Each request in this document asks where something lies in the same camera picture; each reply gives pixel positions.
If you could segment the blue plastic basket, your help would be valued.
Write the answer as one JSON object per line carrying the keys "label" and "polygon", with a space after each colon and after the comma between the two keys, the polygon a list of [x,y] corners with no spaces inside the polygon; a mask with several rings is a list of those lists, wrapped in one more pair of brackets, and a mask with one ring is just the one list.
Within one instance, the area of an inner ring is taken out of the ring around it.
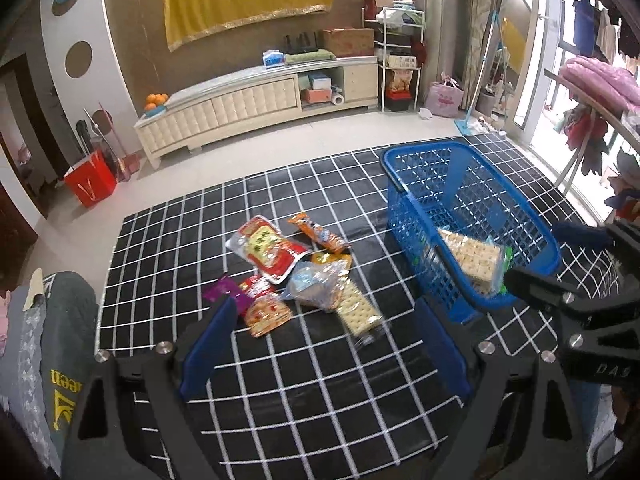
{"label": "blue plastic basket", "polygon": [[559,267],[558,242],[526,197],[479,151],[454,141],[389,148],[387,219],[422,290],[448,318],[466,323],[512,306],[500,282],[482,286],[462,270],[447,234],[502,250],[507,266],[549,276]]}

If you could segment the purple snack pouch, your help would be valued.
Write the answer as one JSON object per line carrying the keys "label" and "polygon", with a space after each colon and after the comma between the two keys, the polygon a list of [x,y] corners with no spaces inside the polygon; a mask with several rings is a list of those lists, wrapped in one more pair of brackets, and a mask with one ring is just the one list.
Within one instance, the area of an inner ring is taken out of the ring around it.
{"label": "purple snack pouch", "polygon": [[215,302],[223,296],[229,296],[234,300],[239,316],[244,316],[254,302],[228,274],[221,275],[203,292],[203,297],[210,302]]}

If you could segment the clear orange snack bag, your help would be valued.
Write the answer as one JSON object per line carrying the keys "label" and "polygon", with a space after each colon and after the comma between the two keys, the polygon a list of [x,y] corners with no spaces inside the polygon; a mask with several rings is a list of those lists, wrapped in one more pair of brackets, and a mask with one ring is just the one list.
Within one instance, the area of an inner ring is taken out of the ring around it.
{"label": "clear orange snack bag", "polygon": [[333,311],[342,299],[351,266],[350,255],[317,252],[309,261],[296,264],[280,298],[326,312]]}

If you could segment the white TV cabinet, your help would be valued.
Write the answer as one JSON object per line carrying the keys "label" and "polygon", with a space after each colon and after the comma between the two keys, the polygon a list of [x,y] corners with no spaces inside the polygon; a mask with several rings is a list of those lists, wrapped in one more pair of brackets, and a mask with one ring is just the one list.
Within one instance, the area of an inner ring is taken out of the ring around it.
{"label": "white TV cabinet", "polygon": [[378,61],[352,56],[267,68],[257,66],[173,94],[165,109],[134,130],[153,168],[160,159],[243,133],[325,114],[375,108]]}

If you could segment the brown round wall disc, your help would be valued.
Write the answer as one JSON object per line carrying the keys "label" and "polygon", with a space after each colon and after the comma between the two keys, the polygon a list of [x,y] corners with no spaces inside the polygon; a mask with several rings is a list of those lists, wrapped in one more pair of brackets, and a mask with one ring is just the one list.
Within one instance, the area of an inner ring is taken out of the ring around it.
{"label": "brown round wall disc", "polygon": [[88,72],[93,59],[91,44],[85,40],[75,42],[66,52],[65,71],[73,79],[81,78]]}

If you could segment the cardboard box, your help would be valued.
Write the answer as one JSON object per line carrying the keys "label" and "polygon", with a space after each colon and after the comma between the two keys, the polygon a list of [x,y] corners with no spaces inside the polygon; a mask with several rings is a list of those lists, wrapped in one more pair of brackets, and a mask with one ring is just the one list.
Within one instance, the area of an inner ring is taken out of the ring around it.
{"label": "cardboard box", "polygon": [[322,47],[337,58],[369,56],[374,51],[374,30],[370,28],[334,28],[321,32]]}

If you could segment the red yellow beef snack pouch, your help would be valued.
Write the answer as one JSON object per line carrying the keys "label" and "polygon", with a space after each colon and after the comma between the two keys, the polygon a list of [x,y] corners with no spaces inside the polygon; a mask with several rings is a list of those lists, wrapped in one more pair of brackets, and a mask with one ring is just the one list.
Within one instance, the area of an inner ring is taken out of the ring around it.
{"label": "red yellow beef snack pouch", "polygon": [[308,248],[284,237],[263,216],[254,216],[242,224],[226,241],[226,247],[273,285],[282,284],[296,264],[310,254]]}

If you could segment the red konjac snack pouch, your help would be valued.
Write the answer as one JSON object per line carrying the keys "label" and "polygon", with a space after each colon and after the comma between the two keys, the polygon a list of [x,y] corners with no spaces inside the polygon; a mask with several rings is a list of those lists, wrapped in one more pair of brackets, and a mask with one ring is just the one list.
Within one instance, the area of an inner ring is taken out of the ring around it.
{"label": "red konjac snack pouch", "polygon": [[252,300],[244,313],[250,336],[259,338],[284,325],[292,318],[291,309],[280,299],[273,284],[262,275],[242,281],[240,289]]}

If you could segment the red paper bag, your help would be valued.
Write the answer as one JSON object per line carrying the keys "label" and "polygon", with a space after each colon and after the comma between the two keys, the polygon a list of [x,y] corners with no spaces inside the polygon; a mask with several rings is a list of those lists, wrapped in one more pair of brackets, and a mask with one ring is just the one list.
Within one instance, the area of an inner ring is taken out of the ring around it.
{"label": "red paper bag", "polygon": [[111,196],[117,185],[117,180],[100,151],[93,151],[68,168],[63,180],[86,208],[91,208]]}

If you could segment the silver standing air conditioner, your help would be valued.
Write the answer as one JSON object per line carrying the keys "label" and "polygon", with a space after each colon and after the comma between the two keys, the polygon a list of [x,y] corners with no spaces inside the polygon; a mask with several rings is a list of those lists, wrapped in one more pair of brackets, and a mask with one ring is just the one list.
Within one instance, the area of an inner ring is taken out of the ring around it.
{"label": "silver standing air conditioner", "polygon": [[420,0],[424,11],[426,62],[423,94],[440,76],[454,76],[462,0]]}

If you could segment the wooden drying rack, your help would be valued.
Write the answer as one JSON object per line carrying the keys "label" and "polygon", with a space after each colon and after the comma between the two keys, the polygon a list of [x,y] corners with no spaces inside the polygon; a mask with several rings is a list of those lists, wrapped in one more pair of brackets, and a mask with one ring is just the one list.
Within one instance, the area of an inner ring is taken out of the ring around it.
{"label": "wooden drying rack", "polygon": [[564,134],[572,157],[554,185],[567,193],[576,174],[604,175],[604,159],[611,154],[615,140],[623,139],[632,149],[615,156],[616,174],[608,178],[613,195],[605,200],[615,219],[639,222],[639,112],[614,115],[605,105],[581,88],[545,70],[544,76],[564,87],[576,106],[564,113],[559,133]]}

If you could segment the white metal shelf rack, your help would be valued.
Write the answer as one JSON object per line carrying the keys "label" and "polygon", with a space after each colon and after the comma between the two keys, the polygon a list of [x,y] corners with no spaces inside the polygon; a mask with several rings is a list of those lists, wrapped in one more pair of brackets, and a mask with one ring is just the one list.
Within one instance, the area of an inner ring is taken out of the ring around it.
{"label": "white metal shelf rack", "polygon": [[417,110],[426,64],[425,13],[408,0],[390,6],[375,3],[363,3],[361,23],[373,30],[381,110]]}

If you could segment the green-edged cracker pack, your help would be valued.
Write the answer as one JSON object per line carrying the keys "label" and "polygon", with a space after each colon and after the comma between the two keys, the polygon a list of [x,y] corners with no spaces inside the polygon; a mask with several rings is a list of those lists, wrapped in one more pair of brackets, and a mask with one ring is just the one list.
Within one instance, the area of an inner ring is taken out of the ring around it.
{"label": "green-edged cracker pack", "polygon": [[512,260],[512,249],[487,240],[439,229],[438,234],[457,261],[474,289],[485,297],[506,292],[503,277]]}

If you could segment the grey queen print cloth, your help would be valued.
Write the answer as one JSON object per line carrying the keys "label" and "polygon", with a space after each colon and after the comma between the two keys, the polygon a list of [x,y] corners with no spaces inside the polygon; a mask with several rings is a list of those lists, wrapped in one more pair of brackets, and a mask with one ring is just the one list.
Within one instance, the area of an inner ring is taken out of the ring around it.
{"label": "grey queen print cloth", "polygon": [[1,475],[57,479],[93,367],[99,306],[72,271],[1,293]]}

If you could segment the clear cracker pack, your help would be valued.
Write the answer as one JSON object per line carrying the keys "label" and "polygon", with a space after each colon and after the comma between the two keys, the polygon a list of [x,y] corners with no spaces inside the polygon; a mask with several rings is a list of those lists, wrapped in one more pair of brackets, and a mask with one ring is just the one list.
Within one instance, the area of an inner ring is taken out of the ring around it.
{"label": "clear cracker pack", "polygon": [[382,330],[384,316],[351,280],[345,282],[335,312],[362,346],[375,341]]}

